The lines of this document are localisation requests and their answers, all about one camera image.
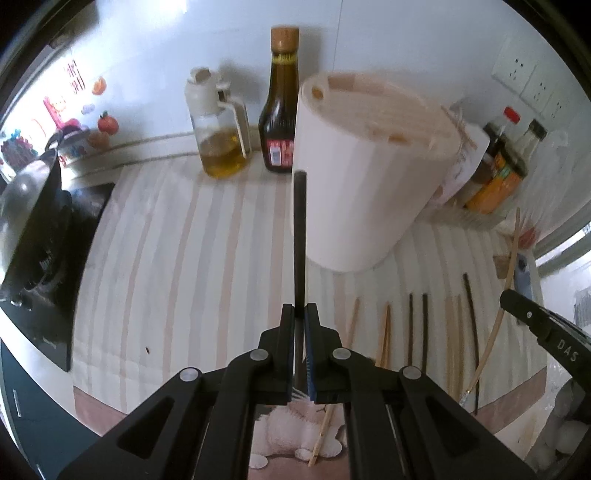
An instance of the brown glass bottle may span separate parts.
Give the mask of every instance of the brown glass bottle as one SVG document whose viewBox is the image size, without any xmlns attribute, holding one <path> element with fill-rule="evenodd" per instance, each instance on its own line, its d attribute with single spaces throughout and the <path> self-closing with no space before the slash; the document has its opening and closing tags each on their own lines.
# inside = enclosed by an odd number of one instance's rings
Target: brown glass bottle
<svg viewBox="0 0 591 480">
<path fill-rule="evenodd" d="M 259 118 L 265 166 L 277 173 L 291 172 L 296 134 L 297 96 L 300 88 L 297 49 L 300 29 L 271 29 L 271 81 L 269 96 Z"/>
</svg>

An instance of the red bottle cap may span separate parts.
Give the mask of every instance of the red bottle cap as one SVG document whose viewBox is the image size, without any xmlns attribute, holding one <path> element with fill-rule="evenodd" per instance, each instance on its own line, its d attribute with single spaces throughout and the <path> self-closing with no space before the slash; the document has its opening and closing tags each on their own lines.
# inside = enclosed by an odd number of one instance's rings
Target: red bottle cap
<svg viewBox="0 0 591 480">
<path fill-rule="evenodd" d="M 514 124 L 519 122 L 519 120 L 521 119 L 519 114 L 515 110 L 513 110 L 510 106 L 506 107 L 505 110 L 503 111 L 503 113 Z"/>
</svg>

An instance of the cabinet handle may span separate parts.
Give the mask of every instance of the cabinet handle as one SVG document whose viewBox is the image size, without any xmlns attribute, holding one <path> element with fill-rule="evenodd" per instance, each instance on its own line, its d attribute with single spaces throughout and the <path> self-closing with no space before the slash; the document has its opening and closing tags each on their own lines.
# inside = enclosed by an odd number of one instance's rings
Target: cabinet handle
<svg viewBox="0 0 591 480">
<path fill-rule="evenodd" d="M 43 475 L 43 470 L 41 470 L 39 464 L 36 463 L 35 466 L 37 467 L 37 472 L 39 472 L 39 475 L 41 476 L 41 480 L 46 480 L 45 475 Z"/>
<path fill-rule="evenodd" d="M 17 416 L 18 416 L 18 418 L 21 418 L 22 417 L 22 414 L 21 414 L 21 405 L 18 402 L 18 394 L 17 394 L 17 391 L 14 388 L 12 389 L 12 396 L 14 397 L 14 405 L 17 408 Z"/>
</svg>

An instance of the striped countertop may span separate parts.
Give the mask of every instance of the striped countertop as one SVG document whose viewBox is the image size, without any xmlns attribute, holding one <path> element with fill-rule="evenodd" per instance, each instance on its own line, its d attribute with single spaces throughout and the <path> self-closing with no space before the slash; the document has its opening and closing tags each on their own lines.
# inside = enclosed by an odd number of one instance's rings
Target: striped countertop
<svg viewBox="0 0 591 480">
<path fill-rule="evenodd" d="M 290 178 L 268 173 L 260 153 L 224 181 L 205 175 L 196 156 L 125 167 L 80 286 L 74 385 L 128 413 L 182 368 L 220 368 L 255 348 L 260 333 L 278 325 L 281 305 L 293 302 L 289 195 Z M 316 302 L 322 324 L 344 338 L 360 297 L 353 349 L 370 356 L 390 302 L 391 366 L 398 369 L 406 363 L 409 293 L 415 298 L 413 363 L 420 366 L 421 295 L 428 293 L 427 373 L 445 388 L 445 302 L 460 295 L 468 383 L 475 366 L 462 274 L 472 285 L 482 351 L 502 291 L 492 256 L 507 253 L 496 232 L 416 222 L 373 269 L 337 274 L 309 261 L 307 301 Z M 480 382 L 480 405 L 545 364 L 535 338 L 506 314 Z"/>
</svg>

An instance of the black rod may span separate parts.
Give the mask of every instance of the black rod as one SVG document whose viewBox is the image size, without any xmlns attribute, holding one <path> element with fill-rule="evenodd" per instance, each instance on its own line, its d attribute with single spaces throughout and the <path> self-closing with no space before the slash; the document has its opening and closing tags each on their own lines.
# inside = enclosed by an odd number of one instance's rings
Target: black rod
<svg viewBox="0 0 591 480">
<path fill-rule="evenodd" d="M 294 288 L 295 288 L 295 387 L 304 389 L 304 307 L 306 305 L 306 190 L 305 171 L 294 173 Z"/>
<path fill-rule="evenodd" d="M 427 294 L 423 293 L 423 361 L 421 362 L 421 370 L 424 374 L 427 373 L 427 354 L 429 352 L 429 303 Z"/>
<path fill-rule="evenodd" d="M 407 365 L 413 364 L 413 343 L 414 343 L 414 325 L 413 325 L 413 294 L 408 294 L 408 358 Z"/>
<path fill-rule="evenodd" d="M 474 340 L 474 369 L 478 368 L 480 363 L 480 348 L 478 346 L 478 329 L 476 328 L 476 313 L 474 312 L 474 302 L 472 300 L 472 289 L 470 288 L 470 280 L 468 274 L 464 273 L 464 288 L 466 290 L 466 297 L 468 297 L 468 309 L 470 310 L 470 320 L 472 322 L 472 338 Z M 476 383 L 474 389 L 474 415 L 478 414 L 478 397 L 480 396 L 480 380 Z"/>
</svg>

